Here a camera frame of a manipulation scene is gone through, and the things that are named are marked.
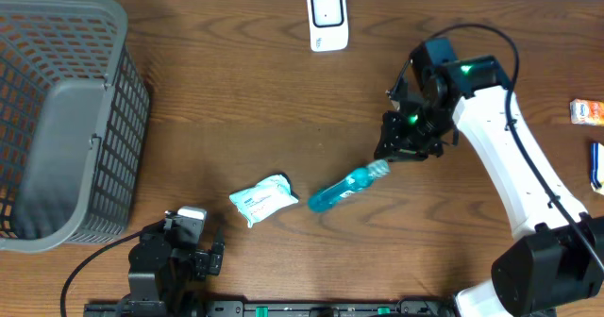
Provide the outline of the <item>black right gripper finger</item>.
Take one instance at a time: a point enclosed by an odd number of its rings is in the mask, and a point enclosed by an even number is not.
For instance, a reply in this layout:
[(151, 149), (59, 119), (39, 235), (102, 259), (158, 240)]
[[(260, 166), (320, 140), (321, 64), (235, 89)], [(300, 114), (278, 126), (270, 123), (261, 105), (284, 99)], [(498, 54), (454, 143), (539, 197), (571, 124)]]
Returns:
[(397, 111), (386, 111), (382, 116), (380, 137), (374, 152), (374, 159), (390, 162), (397, 159), (401, 116)]
[(401, 149), (398, 151), (399, 161), (424, 161), (429, 157), (439, 158), (444, 153), (443, 150), (430, 151), (411, 151)]

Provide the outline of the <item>blue mouthwash bottle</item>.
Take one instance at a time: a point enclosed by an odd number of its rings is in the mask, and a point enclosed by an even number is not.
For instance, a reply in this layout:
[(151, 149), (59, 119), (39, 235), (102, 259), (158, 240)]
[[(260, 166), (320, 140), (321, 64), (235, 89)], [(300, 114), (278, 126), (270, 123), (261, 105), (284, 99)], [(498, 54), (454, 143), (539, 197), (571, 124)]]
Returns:
[(333, 209), (352, 194), (370, 188), (373, 183), (390, 173), (390, 166), (384, 159), (375, 160), (360, 167), (336, 184), (314, 194), (308, 201), (313, 212), (325, 212)]

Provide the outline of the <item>mint green wipes pack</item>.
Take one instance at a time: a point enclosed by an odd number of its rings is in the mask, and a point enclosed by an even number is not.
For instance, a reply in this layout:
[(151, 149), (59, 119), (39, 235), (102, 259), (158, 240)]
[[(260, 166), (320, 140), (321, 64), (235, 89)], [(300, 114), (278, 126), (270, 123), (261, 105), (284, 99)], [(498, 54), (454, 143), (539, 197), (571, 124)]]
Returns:
[(229, 200), (247, 221), (248, 228), (299, 202), (285, 175), (270, 175), (251, 188), (234, 192)]

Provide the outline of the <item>orange tissue pack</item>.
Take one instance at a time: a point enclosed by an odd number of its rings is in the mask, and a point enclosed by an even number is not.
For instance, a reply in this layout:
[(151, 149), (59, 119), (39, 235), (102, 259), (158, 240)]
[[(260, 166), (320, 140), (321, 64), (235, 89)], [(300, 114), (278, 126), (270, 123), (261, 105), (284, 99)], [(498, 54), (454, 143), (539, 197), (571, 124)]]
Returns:
[(603, 103), (583, 99), (571, 101), (570, 120), (574, 125), (603, 126)]

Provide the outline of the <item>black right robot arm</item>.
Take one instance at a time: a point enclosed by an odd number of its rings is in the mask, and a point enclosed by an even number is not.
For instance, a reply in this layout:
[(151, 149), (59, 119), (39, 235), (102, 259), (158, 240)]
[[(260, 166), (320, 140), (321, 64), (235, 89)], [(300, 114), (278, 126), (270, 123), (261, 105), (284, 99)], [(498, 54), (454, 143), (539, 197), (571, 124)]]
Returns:
[(414, 48), (388, 95), (376, 159), (422, 161), (444, 135), (466, 138), (501, 198), (514, 240), (490, 277), (454, 298), (460, 316), (530, 316), (596, 296), (603, 284), (603, 222), (562, 184), (532, 136), (496, 58), (459, 59), (445, 38)]

